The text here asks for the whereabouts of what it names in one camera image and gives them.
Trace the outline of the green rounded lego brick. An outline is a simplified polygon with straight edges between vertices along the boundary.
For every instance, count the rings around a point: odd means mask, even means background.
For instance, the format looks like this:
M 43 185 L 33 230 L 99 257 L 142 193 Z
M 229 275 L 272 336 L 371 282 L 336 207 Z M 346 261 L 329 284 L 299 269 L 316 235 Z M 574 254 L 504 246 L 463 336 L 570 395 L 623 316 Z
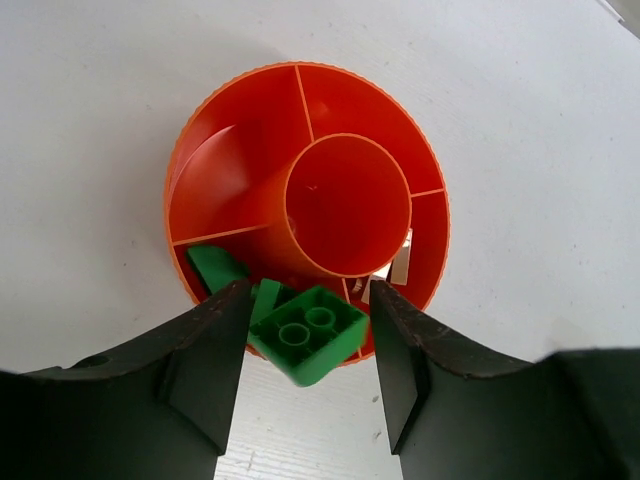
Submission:
M 248 344 L 299 387 L 311 386 L 364 343 L 368 316 L 315 286 L 249 326 Z

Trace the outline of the orange round divided container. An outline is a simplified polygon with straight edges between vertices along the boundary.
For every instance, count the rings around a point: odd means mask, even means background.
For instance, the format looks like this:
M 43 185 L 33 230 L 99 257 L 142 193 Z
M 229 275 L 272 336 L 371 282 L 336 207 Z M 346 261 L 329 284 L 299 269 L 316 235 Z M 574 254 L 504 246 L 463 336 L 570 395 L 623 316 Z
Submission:
M 186 250 L 213 245 L 253 281 L 321 285 L 366 309 L 366 279 L 412 229 L 408 283 L 393 286 L 425 308 L 451 233 L 444 174 L 416 121 L 369 80 L 314 62 L 259 67 L 213 91 L 175 142 L 163 210 L 194 302 L 208 294 Z

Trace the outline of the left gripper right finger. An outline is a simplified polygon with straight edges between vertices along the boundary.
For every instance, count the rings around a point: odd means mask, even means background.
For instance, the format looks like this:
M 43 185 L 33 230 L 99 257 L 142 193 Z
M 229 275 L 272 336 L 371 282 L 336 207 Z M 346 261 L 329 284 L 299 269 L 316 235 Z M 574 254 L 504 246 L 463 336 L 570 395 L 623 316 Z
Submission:
M 383 281 L 370 319 L 389 445 L 406 479 L 635 479 L 639 352 L 527 362 L 423 313 Z

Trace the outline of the brown lego brick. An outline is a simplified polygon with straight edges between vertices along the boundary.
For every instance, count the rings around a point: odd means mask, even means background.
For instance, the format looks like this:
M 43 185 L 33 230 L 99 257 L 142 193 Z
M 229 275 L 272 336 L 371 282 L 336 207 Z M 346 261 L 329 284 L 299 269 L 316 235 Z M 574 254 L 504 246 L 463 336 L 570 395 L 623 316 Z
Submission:
M 385 280 L 387 283 L 395 286 L 406 285 L 408 283 L 412 234 L 413 230 L 409 229 L 403 245 L 394 259 L 366 279 L 360 297 L 360 300 L 364 304 L 369 304 L 372 280 Z

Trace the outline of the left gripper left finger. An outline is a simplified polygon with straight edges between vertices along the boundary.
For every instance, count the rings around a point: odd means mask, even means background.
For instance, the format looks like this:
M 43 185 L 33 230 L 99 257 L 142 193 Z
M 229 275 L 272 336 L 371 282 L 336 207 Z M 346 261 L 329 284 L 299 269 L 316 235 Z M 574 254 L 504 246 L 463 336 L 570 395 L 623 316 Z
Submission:
M 5 479 L 210 479 L 228 445 L 251 288 L 69 368 L 1 375 Z

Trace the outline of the green curved lego brick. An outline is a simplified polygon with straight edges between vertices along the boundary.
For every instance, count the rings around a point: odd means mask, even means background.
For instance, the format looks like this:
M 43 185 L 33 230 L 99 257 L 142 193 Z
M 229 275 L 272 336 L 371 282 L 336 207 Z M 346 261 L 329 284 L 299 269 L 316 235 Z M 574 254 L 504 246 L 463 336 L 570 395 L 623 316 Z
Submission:
M 186 250 L 186 258 L 198 281 L 208 295 L 224 289 L 228 284 L 248 278 L 246 265 L 228 251 L 213 245 L 196 245 Z

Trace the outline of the green long lego brick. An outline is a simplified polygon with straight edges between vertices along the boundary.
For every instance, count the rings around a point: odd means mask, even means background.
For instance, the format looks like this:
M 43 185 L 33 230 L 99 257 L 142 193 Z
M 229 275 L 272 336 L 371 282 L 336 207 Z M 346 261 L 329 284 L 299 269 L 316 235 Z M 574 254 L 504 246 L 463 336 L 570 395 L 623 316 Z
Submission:
M 292 287 L 281 282 L 263 278 L 252 286 L 251 299 L 253 301 L 251 324 L 256 324 L 269 316 L 281 305 L 289 302 L 298 295 Z

